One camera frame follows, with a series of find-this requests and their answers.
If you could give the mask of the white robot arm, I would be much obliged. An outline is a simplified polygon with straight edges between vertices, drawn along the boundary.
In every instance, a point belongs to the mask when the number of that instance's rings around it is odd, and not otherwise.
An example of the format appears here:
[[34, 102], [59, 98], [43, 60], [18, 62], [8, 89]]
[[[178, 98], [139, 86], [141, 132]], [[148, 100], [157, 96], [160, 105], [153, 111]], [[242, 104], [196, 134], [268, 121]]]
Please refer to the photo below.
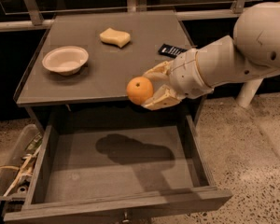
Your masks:
[[244, 83], [280, 75], [280, 3], [246, 9], [226, 35], [201, 48], [189, 49], [170, 62], [144, 73], [161, 86], [142, 103], [148, 110], [196, 99], [228, 83]]

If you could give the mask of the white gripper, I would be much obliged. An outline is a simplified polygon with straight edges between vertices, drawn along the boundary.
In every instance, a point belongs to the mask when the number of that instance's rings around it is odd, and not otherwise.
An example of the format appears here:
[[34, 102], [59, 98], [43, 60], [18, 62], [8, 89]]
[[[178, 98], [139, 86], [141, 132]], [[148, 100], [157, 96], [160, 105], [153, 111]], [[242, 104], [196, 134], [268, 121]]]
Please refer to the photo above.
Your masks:
[[147, 70], [143, 76], [150, 80], [167, 80], [171, 85], [162, 85], [148, 98], [142, 107], [159, 110], [178, 105], [183, 97], [196, 99], [213, 91], [201, 76], [197, 62], [198, 50], [189, 49], [173, 61], [159, 63]]

